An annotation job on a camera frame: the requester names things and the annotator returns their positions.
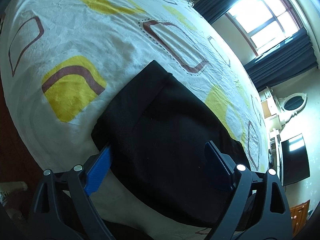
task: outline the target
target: white mirror frame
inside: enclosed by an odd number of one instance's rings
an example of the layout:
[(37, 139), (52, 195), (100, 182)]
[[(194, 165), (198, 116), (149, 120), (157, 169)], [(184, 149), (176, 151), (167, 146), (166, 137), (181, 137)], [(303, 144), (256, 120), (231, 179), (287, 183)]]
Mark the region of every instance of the white mirror frame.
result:
[[(291, 98), (294, 98), (294, 97), (302, 97), (303, 99), (303, 104), (298, 107), (297, 109), (294, 109), (294, 110), (286, 110), (284, 109), (284, 105), (291, 99)], [(298, 112), (300, 112), (306, 105), (307, 103), (307, 94), (305, 93), (294, 93), (286, 98), (279, 98), (278, 101), (279, 101), (279, 105), (280, 105), (280, 108), (281, 108), (281, 124), (285, 124), (287, 122), (289, 122), (289, 120), (291, 119), (291, 117), (295, 116), (298, 114)]]

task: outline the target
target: television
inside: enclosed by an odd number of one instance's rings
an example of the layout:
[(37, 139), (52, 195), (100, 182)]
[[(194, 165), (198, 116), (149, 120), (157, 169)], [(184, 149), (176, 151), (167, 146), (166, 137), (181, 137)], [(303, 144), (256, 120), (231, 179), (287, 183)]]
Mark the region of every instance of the television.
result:
[(309, 160), (302, 134), (282, 141), (283, 186), (310, 177)]

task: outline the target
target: folded black garment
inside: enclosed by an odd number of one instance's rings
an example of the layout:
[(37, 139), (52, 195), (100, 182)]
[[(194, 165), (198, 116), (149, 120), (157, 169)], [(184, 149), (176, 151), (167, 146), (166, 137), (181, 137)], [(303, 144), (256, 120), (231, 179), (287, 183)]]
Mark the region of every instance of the folded black garment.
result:
[(108, 105), (92, 131), (113, 147), (112, 172), (143, 203), (177, 222), (216, 228), (231, 194), (215, 188), (204, 145), (212, 140), (250, 168), (240, 142), (191, 91), (152, 61)]

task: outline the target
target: bed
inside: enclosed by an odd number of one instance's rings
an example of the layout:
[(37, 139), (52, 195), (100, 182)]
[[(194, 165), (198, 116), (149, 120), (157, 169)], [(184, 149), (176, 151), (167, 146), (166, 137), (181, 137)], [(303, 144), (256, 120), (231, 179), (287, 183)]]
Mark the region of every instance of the bed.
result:
[[(230, 47), (184, 0), (12, 0), (0, 28), (5, 101), (42, 169), (70, 170), (97, 154), (97, 118), (156, 60), (241, 142), (252, 171), (267, 170), (259, 94)], [(156, 240), (204, 239), (209, 230), (155, 212), (111, 171), (91, 199), (103, 219)]]

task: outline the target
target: blue gripper pad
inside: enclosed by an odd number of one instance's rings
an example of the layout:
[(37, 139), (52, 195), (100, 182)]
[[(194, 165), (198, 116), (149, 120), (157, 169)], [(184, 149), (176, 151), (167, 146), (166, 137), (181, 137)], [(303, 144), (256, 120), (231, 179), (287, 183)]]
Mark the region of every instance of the blue gripper pad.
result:
[(210, 141), (204, 146), (207, 159), (208, 180), (212, 187), (232, 192), (235, 189), (234, 168), (236, 164), (229, 155), (222, 154), (215, 144)]
[(87, 178), (84, 191), (88, 196), (90, 196), (92, 192), (98, 191), (104, 177), (110, 169), (111, 163), (111, 147), (105, 147), (102, 149), (99, 157), (92, 165), (90, 170), (86, 173)]

